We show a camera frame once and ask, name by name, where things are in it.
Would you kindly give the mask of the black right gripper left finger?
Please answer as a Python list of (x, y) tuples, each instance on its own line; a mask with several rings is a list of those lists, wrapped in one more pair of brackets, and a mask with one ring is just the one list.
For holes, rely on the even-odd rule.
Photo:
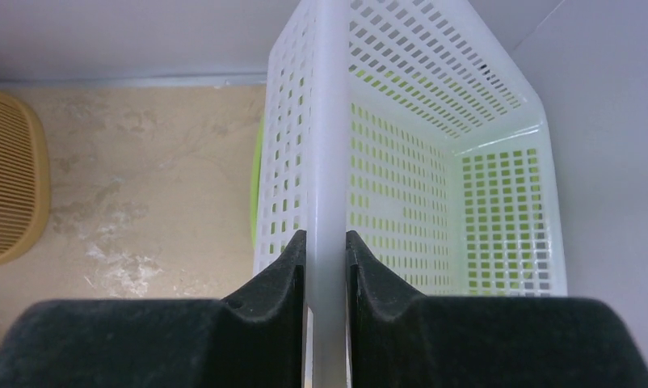
[(300, 387), (306, 234), (222, 299), (39, 302), (0, 345), (0, 387)]

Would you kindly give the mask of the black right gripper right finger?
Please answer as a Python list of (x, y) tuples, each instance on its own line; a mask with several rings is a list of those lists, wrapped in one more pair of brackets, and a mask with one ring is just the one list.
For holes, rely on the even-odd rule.
[(346, 237), (354, 387), (648, 387), (606, 304), (573, 297), (428, 296)]

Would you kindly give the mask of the green perforated plastic basket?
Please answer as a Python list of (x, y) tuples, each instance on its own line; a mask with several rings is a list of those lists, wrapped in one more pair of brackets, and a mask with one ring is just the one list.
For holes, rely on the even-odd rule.
[(543, 104), (467, 1), (301, 1), (271, 48), (254, 270), (345, 233), (428, 295), (564, 296)]

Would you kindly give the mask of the yellow orange slatted bin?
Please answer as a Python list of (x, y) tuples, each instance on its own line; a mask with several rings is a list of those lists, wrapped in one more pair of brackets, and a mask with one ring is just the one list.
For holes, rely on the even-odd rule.
[(0, 91), (0, 265), (36, 244), (50, 209), (43, 125), (26, 103)]

